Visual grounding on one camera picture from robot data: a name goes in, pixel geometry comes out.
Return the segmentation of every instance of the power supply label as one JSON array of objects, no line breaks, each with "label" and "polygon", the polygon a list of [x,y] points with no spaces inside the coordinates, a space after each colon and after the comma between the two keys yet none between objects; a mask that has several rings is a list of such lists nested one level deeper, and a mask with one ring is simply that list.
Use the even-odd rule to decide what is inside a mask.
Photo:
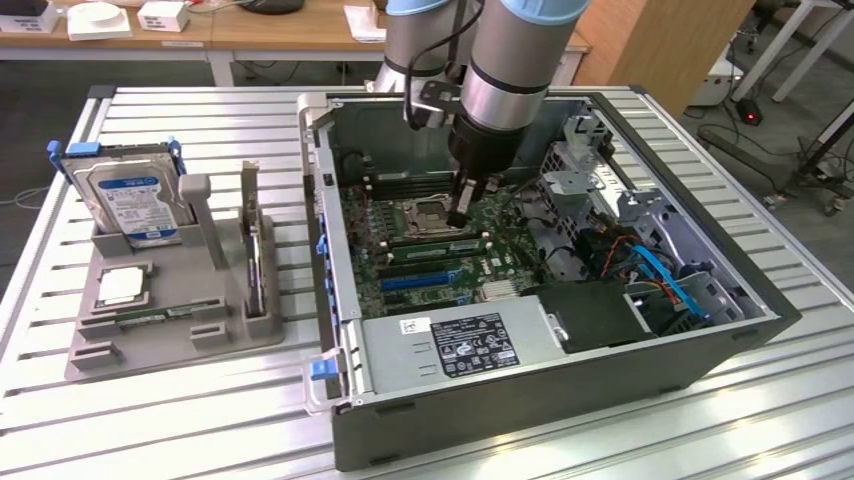
[{"label": "power supply label", "polygon": [[519,365],[516,350],[498,313],[432,323],[430,328],[448,377]]}]

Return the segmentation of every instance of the robotic arm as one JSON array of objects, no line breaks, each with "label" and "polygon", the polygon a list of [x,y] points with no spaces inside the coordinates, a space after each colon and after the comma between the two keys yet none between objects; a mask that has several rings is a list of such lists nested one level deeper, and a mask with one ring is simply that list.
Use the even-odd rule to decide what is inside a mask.
[{"label": "robotic arm", "polygon": [[[416,104],[424,83],[443,80],[448,44],[462,36],[463,26],[476,22],[459,93],[462,109],[455,112],[448,137],[451,155],[459,162],[448,216],[448,224],[455,227],[466,225],[470,206],[483,195],[488,177],[512,164],[575,23],[591,0],[483,0],[476,17],[464,19],[467,8],[460,2],[466,1],[388,2],[391,21],[383,66],[384,72],[399,74],[403,90]],[[411,75],[408,89],[407,74]],[[420,122],[428,127],[440,126],[443,122],[436,118],[443,119],[443,112],[423,102],[416,106],[415,118],[407,118],[410,125]]]}]

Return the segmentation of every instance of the wooden cabinet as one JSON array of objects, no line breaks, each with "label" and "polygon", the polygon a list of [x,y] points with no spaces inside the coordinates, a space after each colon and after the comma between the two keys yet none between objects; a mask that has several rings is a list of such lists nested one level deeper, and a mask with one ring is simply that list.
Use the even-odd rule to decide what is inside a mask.
[{"label": "wooden cabinet", "polygon": [[591,51],[575,85],[639,85],[684,110],[754,0],[592,0],[576,26]]}]

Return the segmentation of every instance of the aluminum table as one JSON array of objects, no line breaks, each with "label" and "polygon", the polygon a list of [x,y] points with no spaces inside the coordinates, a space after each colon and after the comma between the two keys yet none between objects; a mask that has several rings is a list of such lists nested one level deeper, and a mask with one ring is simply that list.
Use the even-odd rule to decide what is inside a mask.
[{"label": "aluminum table", "polygon": [[[89,99],[72,140],[184,143],[235,214],[239,168],[260,164],[273,216],[283,344],[88,384],[63,378],[92,227],[56,178],[0,304],[5,478],[849,478],[854,475],[853,296],[646,95],[620,113],[803,312],[762,348],[686,390],[396,463],[333,469],[328,417],[303,411],[300,361],[319,351],[295,101],[297,88],[120,88]],[[651,182],[616,145],[635,184]]]}]

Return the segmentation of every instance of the blue cable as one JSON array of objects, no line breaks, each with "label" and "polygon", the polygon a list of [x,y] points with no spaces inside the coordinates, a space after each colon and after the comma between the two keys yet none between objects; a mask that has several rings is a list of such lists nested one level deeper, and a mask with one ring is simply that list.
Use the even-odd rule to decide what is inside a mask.
[{"label": "blue cable", "polygon": [[652,252],[650,252],[650,250],[642,245],[635,245],[634,247],[631,247],[631,250],[635,253],[638,253],[644,258],[644,260],[647,262],[650,262],[650,265],[652,265],[652,268],[660,274],[662,278],[664,279],[664,282],[667,282],[667,285],[670,286],[672,291],[676,293],[676,295],[679,296],[679,298],[682,299],[682,301],[687,305],[688,310],[691,311],[691,313],[694,315],[698,315],[702,318],[708,318],[708,315],[706,314],[706,311],[700,308],[700,306],[696,304],[694,299],[684,293],[684,290],[682,290],[682,287],[679,286],[676,281],[670,276],[670,272],[664,268],[664,265],[662,265],[662,262],[658,260],[658,257],[652,254]]}]

